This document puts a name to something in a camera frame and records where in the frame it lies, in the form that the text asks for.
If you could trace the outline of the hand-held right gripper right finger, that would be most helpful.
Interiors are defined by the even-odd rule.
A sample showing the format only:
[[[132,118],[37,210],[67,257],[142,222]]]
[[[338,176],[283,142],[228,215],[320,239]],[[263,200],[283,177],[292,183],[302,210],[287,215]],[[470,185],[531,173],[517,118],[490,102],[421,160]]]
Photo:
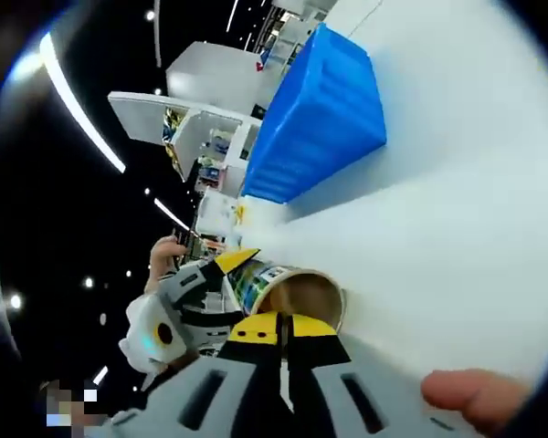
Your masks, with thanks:
[[[344,347],[321,320],[285,318],[289,391],[308,437],[455,437],[424,412],[419,389],[373,353]]]

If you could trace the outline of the person's left hand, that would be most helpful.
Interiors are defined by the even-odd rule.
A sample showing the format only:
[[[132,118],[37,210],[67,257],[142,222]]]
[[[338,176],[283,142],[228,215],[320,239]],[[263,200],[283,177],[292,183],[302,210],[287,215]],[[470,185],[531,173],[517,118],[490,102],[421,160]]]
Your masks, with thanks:
[[[160,238],[152,247],[149,259],[149,276],[143,293],[154,292],[160,279],[170,272],[175,271],[176,257],[184,256],[186,247],[178,243],[175,235],[168,235]]]

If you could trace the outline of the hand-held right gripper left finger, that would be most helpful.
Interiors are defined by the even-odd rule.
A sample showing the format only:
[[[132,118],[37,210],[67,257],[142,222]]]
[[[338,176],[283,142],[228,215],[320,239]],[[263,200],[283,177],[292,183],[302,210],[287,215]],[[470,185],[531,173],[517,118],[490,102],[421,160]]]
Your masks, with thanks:
[[[149,396],[145,437],[284,437],[278,312],[243,319],[213,358],[200,358]]]

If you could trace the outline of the person's right hand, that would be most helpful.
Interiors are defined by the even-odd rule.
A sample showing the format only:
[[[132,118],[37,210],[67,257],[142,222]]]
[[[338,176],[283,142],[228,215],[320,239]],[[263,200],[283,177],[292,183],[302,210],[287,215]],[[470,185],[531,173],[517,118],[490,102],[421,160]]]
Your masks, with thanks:
[[[483,369],[434,370],[421,382],[431,406],[458,412],[478,433],[498,433],[528,400],[531,389],[513,377]]]

